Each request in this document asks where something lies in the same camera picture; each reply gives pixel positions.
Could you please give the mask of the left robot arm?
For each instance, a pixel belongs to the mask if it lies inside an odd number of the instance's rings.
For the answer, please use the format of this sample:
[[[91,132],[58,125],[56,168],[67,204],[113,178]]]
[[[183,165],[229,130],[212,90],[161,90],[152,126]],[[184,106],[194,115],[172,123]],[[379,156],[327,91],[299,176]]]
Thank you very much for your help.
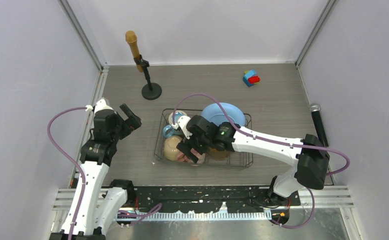
[[[104,240],[119,209],[132,206],[137,197],[132,181],[115,179],[110,183],[103,201],[98,202],[118,142],[141,127],[141,119],[126,104],[122,104],[120,109],[127,116],[123,119],[105,99],[83,109],[92,112],[94,118],[90,138],[80,149],[79,161],[61,149],[50,131],[47,133],[53,145],[79,172],[69,213],[60,231],[50,234],[51,240]]]

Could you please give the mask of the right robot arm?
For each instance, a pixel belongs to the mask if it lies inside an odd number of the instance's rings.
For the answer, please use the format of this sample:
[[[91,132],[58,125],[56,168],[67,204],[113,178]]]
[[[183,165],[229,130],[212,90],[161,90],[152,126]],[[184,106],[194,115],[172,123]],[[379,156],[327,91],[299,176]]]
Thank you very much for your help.
[[[252,153],[290,165],[290,170],[271,181],[265,194],[266,202],[271,205],[282,205],[302,188],[324,188],[330,156],[314,135],[279,137],[248,129],[231,120],[216,125],[200,115],[183,115],[171,127],[183,133],[177,149],[194,163],[199,159],[192,150],[203,154],[211,148],[219,152]]]

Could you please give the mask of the pink patterned mug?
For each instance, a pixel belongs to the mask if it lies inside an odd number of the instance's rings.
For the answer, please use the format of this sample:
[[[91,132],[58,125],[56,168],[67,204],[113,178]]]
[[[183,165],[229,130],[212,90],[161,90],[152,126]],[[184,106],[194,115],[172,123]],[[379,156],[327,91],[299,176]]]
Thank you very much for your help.
[[[182,153],[182,152],[180,152],[180,153],[178,153],[177,154],[177,156],[176,156],[176,161],[177,162],[186,162],[186,163],[190,163],[189,162],[189,157],[188,156],[186,156],[184,153]]]

